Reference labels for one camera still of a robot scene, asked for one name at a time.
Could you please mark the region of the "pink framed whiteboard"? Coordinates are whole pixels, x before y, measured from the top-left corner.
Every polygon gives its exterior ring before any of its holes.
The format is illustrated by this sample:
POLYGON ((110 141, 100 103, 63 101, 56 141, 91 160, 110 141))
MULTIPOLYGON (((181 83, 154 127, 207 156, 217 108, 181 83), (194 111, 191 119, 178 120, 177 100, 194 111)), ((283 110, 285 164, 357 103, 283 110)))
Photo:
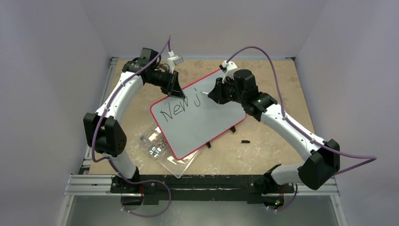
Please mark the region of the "pink framed whiteboard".
POLYGON ((185 99, 165 97, 150 107, 173 156, 181 160, 231 127, 242 122, 246 113, 240 104, 219 105, 201 92, 210 92, 220 69, 184 87, 185 99))

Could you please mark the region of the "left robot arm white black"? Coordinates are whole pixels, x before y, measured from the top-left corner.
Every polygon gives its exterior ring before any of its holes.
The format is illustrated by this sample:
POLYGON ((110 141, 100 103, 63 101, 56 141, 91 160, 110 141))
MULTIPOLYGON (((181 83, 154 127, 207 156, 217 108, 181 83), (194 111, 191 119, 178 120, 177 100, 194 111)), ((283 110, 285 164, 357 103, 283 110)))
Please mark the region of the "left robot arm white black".
POLYGON ((168 97, 185 98, 175 70, 184 59, 171 50, 168 55, 166 63, 162 64, 160 52, 143 48, 139 57, 123 65, 118 84, 102 106, 83 118, 92 161, 108 161, 116 173, 114 186, 121 185, 130 193, 136 192, 144 182, 125 150, 127 136, 120 122, 128 105, 145 84, 160 87, 168 97))

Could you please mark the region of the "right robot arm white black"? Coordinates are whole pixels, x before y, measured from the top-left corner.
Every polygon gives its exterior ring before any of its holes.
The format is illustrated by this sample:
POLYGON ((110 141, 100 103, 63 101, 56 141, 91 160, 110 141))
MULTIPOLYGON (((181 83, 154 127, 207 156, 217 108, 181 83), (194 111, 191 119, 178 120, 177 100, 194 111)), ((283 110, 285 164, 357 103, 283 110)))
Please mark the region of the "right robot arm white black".
POLYGON ((302 163, 277 164, 268 170, 264 175, 267 190, 275 192, 289 183, 302 183, 317 190, 339 171, 339 144, 313 134, 289 116, 276 99, 259 91, 250 70, 223 70, 223 77, 216 79, 207 96, 220 105, 240 104, 247 115, 277 132, 301 156, 302 163))

